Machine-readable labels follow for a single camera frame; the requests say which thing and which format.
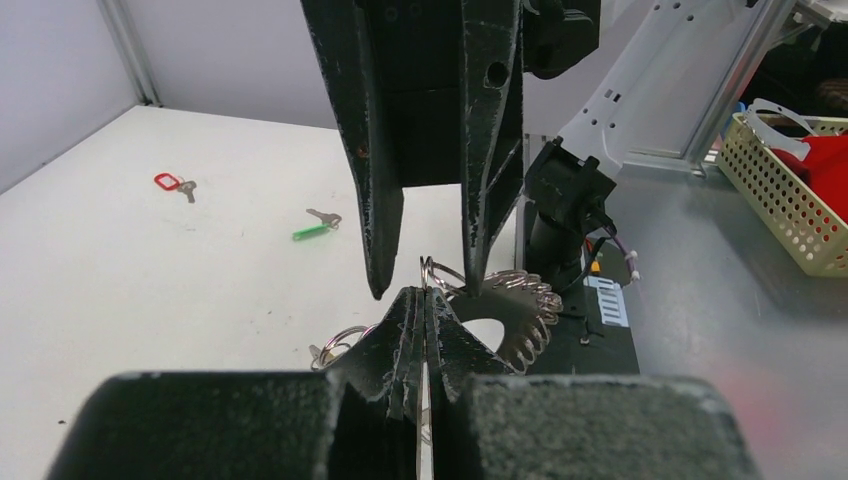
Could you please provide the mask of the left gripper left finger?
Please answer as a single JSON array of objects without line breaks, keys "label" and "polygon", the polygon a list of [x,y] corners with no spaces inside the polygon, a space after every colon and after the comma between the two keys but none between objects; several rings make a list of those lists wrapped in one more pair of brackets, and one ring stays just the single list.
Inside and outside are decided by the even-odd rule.
[{"label": "left gripper left finger", "polygon": [[127,372],[71,425],[51,479],[415,479],[424,293],[318,371]]}]

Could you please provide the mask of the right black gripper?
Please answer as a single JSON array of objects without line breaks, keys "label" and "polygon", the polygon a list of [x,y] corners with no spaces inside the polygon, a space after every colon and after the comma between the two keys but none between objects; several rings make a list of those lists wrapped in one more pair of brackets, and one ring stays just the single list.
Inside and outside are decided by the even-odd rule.
[{"label": "right black gripper", "polygon": [[354,181],[372,296],[392,282],[401,185],[460,176],[466,291],[478,296],[519,190],[521,88],[512,83],[521,77],[521,3],[301,6]]}]

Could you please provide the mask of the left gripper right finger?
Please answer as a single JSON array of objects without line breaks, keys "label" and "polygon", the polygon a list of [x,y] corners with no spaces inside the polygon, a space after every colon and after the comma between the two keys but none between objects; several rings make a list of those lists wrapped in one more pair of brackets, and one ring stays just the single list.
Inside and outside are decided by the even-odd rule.
[{"label": "left gripper right finger", "polygon": [[523,376],[423,304],[438,479],[755,479],[725,398],[690,377]]}]

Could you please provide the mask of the metal disc keyring holder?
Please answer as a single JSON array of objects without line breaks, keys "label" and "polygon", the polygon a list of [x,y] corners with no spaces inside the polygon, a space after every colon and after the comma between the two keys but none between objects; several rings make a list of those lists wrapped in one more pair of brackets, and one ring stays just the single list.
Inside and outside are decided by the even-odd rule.
[{"label": "metal disc keyring holder", "polygon": [[501,270],[485,276],[478,295],[452,269],[423,260],[424,283],[401,289],[383,318],[348,327],[312,345],[310,367],[336,370],[369,400],[397,381],[391,417],[417,419],[431,445],[449,432],[450,411],[473,375],[524,375],[552,341],[563,301],[539,275]]}]

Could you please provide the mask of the key with green tag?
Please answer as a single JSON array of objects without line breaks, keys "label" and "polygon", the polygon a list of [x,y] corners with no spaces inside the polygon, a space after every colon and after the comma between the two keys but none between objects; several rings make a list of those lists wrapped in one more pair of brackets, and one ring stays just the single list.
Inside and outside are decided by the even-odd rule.
[{"label": "key with green tag", "polygon": [[316,217],[319,220],[319,223],[293,232],[293,241],[303,241],[324,235],[332,230],[337,230],[342,221],[342,217],[337,213],[325,213],[312,208],[306,209],[306,212],[309,215]]}]

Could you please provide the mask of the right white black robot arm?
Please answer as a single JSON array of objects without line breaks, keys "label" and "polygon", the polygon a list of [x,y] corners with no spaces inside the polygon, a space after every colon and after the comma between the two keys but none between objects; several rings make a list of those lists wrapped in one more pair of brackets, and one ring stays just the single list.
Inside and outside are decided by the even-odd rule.
[{"label": "right white black robot arm", "polygon": [[[301,5],[353,177],[372,295],[392,282],[407,188],[461,188],[465,278],[481,289],[492,245],[518,197],[551,194],[551,217],[585,197],[559,167],[526,169],[523,80],[549,80],[599,45],[596,1],[305,1]],[[553,145],[578,178],[614,176],[628,124],[663,95],[676,64],[738,18],[779,1],[653,1],[581,111]]]}]

